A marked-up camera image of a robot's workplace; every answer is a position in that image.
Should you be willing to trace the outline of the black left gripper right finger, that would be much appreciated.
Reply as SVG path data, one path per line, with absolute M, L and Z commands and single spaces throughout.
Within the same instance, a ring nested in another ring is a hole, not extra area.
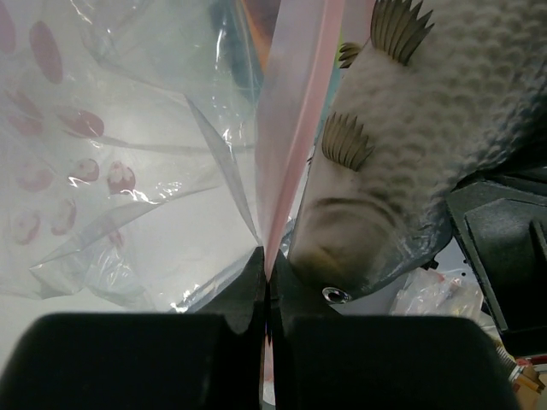
M 494 342 L 470 319 L 342 315 L 278 255 L 268 329 L 279 409 L 516 409 Z

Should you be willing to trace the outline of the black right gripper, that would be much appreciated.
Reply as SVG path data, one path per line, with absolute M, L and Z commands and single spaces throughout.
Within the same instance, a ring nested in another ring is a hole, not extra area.
M 466 179 L 447 206 L 506 349 L 545 354 L 545 168 Z

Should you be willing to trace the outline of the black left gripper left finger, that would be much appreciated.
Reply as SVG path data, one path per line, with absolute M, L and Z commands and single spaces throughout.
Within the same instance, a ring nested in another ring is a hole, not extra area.
M 264 251 L 187 313 L 52 313 L 1 376 L 4 409 L 259 409 Z

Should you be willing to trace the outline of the clear zip top bag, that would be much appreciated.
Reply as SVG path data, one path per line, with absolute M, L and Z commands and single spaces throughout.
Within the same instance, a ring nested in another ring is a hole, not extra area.
M 346 9 L 2 2 L 2 293 L 184 312 L 286 252 Z

